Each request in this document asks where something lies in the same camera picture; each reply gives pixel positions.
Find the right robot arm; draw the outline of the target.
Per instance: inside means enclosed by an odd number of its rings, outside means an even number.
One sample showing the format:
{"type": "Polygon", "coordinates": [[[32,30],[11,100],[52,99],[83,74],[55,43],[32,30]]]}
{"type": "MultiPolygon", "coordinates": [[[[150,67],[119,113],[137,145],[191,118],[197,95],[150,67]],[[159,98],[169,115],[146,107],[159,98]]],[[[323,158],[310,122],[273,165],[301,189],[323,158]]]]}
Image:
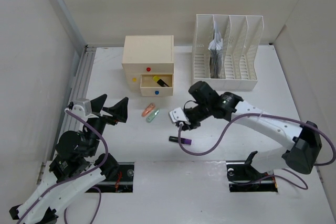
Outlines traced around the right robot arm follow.
{"type": "Polygon", "coordinates": [[[246,126],[280,144],[278,149],[250,153],[243,166],[246,177],[254,179],[261,173],[286,167],[305,175],[311,173],[322,148],[318,127],[313,122],[278,119],[236,94],[218,94],[204,81],[193,84],[188,92],[196,106],[183,109],[187,119],[184,131],[196,129],[203,120],[214,117],[246,126]]]}

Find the grey booklet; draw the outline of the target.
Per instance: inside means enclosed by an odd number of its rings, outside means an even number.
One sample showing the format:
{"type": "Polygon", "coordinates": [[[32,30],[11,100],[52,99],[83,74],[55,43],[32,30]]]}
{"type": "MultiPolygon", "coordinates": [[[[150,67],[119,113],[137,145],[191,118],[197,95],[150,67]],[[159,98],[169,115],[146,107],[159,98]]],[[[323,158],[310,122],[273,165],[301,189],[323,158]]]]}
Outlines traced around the grey booklet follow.
{"type": "Polygon", "coordinates": [[[209,69],[212,79],[220,79],[224,55],[223,49],[223,38],[217,23],[214,22],[213,40],[208,46],[210,52],[209,69]]]}

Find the yellow highlighter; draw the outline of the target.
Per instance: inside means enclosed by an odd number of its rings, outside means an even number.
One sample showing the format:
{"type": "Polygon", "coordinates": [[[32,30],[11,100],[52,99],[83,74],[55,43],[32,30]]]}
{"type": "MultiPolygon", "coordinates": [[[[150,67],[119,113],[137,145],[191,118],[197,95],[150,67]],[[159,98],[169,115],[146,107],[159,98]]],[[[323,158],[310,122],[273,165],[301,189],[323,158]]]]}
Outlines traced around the yellow highlighter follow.
{"type": "Polygon", "coordinates": [[[152,79],[161,87],[169,87],[169,85],[158,76],[153,76],[152,79]]]}

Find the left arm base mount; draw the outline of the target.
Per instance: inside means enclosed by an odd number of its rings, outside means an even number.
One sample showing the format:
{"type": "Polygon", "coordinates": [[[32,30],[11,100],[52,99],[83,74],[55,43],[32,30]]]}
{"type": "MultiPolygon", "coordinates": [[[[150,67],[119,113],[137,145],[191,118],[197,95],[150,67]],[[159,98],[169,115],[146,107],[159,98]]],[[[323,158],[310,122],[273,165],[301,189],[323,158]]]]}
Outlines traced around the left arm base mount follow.
{"type": "Polygon", "coordinates": [[[117,174],[110,179],[99,182],[95,187],[102,193],[132,193],[134,179],[134,163],[120,163],[117,174]]]}

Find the mint green clip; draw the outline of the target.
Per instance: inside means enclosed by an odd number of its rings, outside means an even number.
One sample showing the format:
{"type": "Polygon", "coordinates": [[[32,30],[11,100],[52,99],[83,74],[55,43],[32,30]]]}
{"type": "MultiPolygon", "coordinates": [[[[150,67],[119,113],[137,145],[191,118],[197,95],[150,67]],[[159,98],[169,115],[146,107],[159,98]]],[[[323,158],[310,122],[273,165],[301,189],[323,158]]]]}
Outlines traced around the mint green clip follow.
{"type": "Polygon", "coordinates": [[[155,109],[155,110],[153,110],[153,111],[150,113],[150,115],[146,118],[146,121],[147,121],[148,123],[151,123],[151,122],[155,119],[155,117],[159,114],[159,112],[160,112],[160,109],[155,109]]]}

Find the beige wooden drawer cabinet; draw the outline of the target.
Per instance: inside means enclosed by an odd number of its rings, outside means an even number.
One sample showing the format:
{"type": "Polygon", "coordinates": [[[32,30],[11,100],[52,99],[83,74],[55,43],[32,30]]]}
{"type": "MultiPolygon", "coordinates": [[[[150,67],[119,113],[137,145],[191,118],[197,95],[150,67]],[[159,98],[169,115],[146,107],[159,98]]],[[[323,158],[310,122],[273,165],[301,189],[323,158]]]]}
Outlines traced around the beige wooden drawer cabinet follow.
{"type": "Polygon", "coordinates": [[[169,97],[174,90],[174,36],[126,36],[122,67],[129,88],[144,97],[169,97]],[[159,86],[158,76],[169,87],[159,86]]]}

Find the purple highlighter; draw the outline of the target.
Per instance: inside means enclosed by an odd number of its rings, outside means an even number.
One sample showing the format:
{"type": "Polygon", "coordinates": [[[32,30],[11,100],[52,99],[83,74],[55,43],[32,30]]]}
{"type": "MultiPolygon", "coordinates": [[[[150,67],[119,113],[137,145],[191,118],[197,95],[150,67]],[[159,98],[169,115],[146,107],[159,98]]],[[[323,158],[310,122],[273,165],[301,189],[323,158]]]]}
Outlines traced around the purple highlighter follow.
{"type": "MultiPolygon", "coordinates": [[[[170,142],[173,142],[173,143],[178,143],[178,137],[177,136],[170,136],[169,137],[169,141],[170,142]]],[[[188,146],[191,146],[192,144],[192,140],[188,139],[188,138],[181,138],[181,144],[183,145],[188,145],[188,146]]]]}

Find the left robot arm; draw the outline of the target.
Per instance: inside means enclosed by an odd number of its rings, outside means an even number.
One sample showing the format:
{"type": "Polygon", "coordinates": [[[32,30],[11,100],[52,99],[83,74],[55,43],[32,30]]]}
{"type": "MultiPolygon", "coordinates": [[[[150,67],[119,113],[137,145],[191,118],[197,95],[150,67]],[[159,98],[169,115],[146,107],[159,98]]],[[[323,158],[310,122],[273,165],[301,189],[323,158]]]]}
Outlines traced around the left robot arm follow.
{"type": "Polygon", "coordinates": [[[61,135],[55,147],[57,155],[36,190],[9,210],[17,223],[56,223],[72,202],[97,183],[120,181],[120,165],[108,152],[102,134],[106,125],[127,121],[129,99],[105,107],[106,99],[106,94],[93,100],[77,99],[65,108],[67,115],[83,124],[82,130],[61,135]]]}

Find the orange clip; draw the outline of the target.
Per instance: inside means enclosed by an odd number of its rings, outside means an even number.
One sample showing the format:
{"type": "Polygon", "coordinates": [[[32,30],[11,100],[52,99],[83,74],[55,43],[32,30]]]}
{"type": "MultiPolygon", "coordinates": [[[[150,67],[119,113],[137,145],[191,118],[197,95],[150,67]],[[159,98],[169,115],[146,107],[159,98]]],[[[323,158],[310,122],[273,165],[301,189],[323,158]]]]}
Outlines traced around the orange clip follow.
{"type": "Polygon", "coordinates": [[[146,117],[150,112],[152,112],[155,109],[155,104],[150,103],[142,112],[141,116],[146,117]]]}

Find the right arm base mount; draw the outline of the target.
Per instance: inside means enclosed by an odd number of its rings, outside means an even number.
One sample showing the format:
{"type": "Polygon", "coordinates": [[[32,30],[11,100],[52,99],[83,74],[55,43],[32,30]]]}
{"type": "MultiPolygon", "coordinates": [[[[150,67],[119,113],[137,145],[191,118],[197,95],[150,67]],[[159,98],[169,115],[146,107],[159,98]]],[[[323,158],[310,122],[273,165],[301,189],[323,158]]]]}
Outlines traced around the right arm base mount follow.
{"type": "Polygon", "coordinates": [[[227,179],[231,193],[274,192],[277,193],[273,172],[260,173],[251,166],[257,151],[249,154],[245,161],[227,161],[227,179]]]}

